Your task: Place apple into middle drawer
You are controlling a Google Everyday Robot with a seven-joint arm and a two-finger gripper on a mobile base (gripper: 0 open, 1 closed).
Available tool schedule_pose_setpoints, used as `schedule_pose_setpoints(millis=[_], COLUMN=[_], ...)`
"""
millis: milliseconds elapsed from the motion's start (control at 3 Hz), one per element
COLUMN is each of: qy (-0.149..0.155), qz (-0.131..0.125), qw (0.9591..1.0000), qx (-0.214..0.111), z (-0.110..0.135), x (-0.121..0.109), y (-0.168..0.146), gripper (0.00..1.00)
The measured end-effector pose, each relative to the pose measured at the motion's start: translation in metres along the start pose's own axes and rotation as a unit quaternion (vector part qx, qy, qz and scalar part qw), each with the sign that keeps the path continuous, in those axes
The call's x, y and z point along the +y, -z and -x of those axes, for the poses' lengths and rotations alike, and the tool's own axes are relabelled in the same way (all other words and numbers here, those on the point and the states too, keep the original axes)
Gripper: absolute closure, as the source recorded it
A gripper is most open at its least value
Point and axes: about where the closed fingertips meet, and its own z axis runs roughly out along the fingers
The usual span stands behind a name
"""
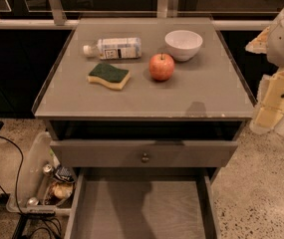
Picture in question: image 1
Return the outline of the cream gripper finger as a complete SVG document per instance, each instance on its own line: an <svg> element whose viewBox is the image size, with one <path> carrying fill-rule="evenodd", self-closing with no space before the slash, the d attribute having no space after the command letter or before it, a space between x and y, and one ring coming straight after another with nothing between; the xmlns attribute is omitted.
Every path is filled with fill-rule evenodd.
<svg viewBox="0 0 284 239"><path fill-rule="evenodd" d="M264 108L261 105L256 105L249 128L257 134L267 133L271 131L282 118L282 113Z"/></svg>
<svg viewBox="0 0 284 239"><path fill-rule="evenodd" d="M266 54L268 49L270 27L266 27L256 38L250 41L245 50L253 54Z"/></svg>

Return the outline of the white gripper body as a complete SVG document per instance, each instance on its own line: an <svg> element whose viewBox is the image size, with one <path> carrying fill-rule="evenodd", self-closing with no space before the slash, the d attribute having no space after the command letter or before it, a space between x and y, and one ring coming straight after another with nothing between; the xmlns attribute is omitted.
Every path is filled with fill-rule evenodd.
<svg viewBox="0 0 284 239"><path fill-rule="evenodd" d="M270 111L284 114L284 69L270 78L262 105Z"/></svg>

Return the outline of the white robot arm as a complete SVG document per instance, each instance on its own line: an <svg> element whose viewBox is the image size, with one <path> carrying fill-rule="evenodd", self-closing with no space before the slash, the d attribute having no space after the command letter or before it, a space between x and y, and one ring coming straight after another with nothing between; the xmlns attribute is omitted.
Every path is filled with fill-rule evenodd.
<svg viewBox="0 0 284 239"><path fill-rule="evenodd" d="M258 134L271 130L284 134L284 8L245 50L265 54L267 61L278 67L276 73L264 75L260 81L249 127Z"/></svg>

